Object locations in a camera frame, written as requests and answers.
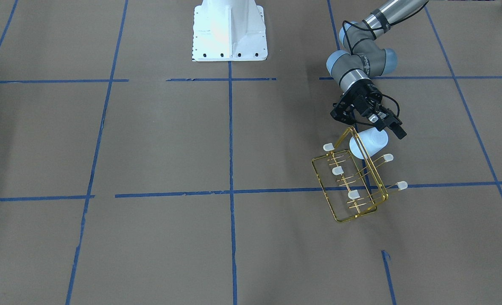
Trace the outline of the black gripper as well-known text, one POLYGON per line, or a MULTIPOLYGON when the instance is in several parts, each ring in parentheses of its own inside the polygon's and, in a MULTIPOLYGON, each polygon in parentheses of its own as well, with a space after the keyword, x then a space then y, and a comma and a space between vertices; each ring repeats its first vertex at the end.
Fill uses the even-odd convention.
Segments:
POLYGON ((382 93, 371 80, 358 80, 341 96, 339 102, 334 103, 330 115, 334 120, 348 125, 363 124, 376 127, 379 131, 388 128, 398 139, 403 139, 407 133, 402 128, 402 121, 392 110, 383 106, 382 98, 382 93), (354 110, 367 119, 367 123, 352 118, 354 110))

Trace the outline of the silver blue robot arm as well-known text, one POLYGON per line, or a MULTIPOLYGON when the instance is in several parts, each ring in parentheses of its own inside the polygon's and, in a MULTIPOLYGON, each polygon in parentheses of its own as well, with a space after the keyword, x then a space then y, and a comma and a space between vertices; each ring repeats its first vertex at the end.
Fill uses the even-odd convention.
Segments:
POLYGON ((342 90, 330 113, 334 120, 356 125, 355 111, 365 119, 363 125, 379 131, 390 129, 398 139, 406 137, 399 109, 384 106, 385 94, 372 81, 394 72, 398 56, 394 50, 380 48, 376 40, 426 4, 426 0, 389 0, 359 22, 343 22, 338 37, 342 49, 333 52, 326 62, 327 71, 342 90))

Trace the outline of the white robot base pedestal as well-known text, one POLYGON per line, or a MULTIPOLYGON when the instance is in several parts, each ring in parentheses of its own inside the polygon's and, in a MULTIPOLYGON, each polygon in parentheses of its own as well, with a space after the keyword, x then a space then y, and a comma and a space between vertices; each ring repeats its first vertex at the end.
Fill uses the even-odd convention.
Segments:
POLYGON ((254 0, 203 0, 193 10, 192 60, 264 61, 265 12, 254 0))

